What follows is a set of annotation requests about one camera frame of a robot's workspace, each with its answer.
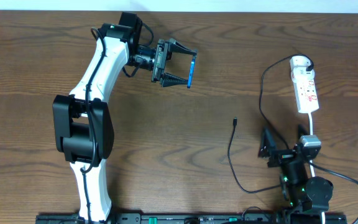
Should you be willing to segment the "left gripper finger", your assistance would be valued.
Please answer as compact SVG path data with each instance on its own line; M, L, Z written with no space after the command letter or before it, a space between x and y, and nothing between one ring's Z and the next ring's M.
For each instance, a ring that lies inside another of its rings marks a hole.
M168 52L197 56L197 50L191 50L175 39L168 40Z
M175 85L187 85L188 80L172 75L170 73L164 73L160 78L160 84L162 87L170 87Z

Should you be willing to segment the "blue Galaxy smartphone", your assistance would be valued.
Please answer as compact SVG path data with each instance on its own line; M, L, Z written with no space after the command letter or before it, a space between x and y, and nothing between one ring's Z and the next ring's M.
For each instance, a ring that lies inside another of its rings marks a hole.
M190 65L190 71L189 71L188 83L187 83L187 88L189 88L189 89L191 88L191 84L192 84L192 80L193 80L195 63L196 63L196 55L193 55L193 57L191 59L191 65Z

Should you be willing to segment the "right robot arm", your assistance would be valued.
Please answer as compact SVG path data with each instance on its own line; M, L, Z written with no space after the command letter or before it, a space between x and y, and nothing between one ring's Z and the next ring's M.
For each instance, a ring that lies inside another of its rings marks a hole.
M331 181L309 176L305 164L313 160L321 149L321 141L315 135L307 135L298 128L299 141L291 149L277 149L268 128L261 134L259 157L267 159L269 168L279 167L280 187L288 208L277 212L276 223L327 223L325 214L333 196Z

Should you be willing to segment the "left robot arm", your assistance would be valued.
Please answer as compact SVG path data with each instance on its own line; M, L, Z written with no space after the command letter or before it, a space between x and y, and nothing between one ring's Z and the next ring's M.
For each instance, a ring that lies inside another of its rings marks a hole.
M96 48L80 82L67 95L53 101L53 122L57 150L75 173L80 195L80 223L106 223L112 208L106 183L106 160L114 144L109 98L120 73L134 67L126 77L140 70L151 72L151 81L162 87L191 86L197 50L175 39L140 44L148 25L134 13L123 12L118 24L91 28Z

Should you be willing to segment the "white USB charger plug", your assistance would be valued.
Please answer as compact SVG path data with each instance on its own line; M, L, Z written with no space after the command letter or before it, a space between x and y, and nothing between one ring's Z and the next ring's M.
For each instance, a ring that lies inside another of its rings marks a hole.
M313 69L313 61L310 60L307 56L304 55L296 55L290 59L290 68L294 70L297 67L306 67L307 71Z

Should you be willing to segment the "white power strip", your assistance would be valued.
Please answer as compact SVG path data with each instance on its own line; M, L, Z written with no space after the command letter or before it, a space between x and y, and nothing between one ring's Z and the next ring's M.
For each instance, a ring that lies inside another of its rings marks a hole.
M314 76L314 70L306 71L306 67L295 67L291 71L299 113L308 114L319 109Z

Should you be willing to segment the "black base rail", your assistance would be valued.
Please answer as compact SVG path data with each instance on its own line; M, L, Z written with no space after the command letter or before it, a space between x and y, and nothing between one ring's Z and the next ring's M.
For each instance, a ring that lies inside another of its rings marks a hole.
M158 215L139 213L117 213L110 215L105 221L96 221L92 223L111 223L111 224L216 224L216 223L321 223L320 217L314 215L293 215L290 222L284 222L284 219L273 218L271 214L262 214L261 212L251 212L245 215L237 214L186 214L186 215ZM85 218L79 214L71 215L37 215L36 224L52 223L88 223ZM347 218L345 215L325 215L325 223L345 224Z

